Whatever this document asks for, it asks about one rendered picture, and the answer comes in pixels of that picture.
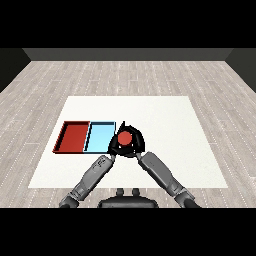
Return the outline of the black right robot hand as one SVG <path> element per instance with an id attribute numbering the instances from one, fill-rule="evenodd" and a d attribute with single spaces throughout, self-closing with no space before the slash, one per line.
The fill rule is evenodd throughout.
<path id="1" fill-rule="evenodd" d="M 127 157 L 133 158 L 137 154 L 141 154 L 142 152 L 145 151 L 145 141 L 142 133 L 138 129 L 132 126 L 129 126 L 127 130 L 132 135 L 132 144 L 133 144 L 132 152 L 128 153 Z"/>

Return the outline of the dark grey robot body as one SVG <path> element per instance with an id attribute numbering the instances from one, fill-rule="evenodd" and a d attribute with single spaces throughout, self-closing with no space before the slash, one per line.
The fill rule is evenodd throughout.
<path id="1" fill-rule="evenodd" d="M 158 204 L 155 200 L 142 197 L 138 188 L 132 189 L 131 196 L 125 196 L 124 189 L 118 188 L 116 195 L 101 200 L 98 208 L 158 208 Z"/>

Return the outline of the red shallow open box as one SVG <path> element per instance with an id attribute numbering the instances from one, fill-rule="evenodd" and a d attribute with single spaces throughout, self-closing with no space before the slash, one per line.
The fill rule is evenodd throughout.
<path id="1" fill-rule="evenodd" d="M 89 121 L 65 121 L 56 140 L 53 153 L 82 154 L 89 124 Z"/>

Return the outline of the small red can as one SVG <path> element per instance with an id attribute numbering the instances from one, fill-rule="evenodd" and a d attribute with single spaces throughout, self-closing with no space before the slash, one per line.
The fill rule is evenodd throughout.
<path id="1" fill-rule="evenodd" d="M 130 146 L 132 144 L 132 135 L 128 131 L 122 131 L 118 134 L 118 143 L 121 146 Z"/>

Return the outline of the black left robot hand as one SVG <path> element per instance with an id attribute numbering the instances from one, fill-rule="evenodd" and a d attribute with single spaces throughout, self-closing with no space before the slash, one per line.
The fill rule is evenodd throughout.
<path id="1" fill-rule="evenodd" d="M 125 122 L 122 122 L 118 131 L 113 135 L 112 139 L 110 140 L 107 153 L 111 156 L 124 156 L 126 154 L 126 149 L 118 142 L 118 135 L 124 130 L 124 127 Z"/>

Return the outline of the light blue shallow open box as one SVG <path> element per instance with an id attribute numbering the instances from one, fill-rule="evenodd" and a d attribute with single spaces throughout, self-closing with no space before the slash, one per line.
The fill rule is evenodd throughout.
<path id="1" fill-rule="evenodd" d="M 85 154 L 100 154 L 108 151 L 109 143 L 115 134 L 114 121 L 92 121 L 84 143 Z"/>

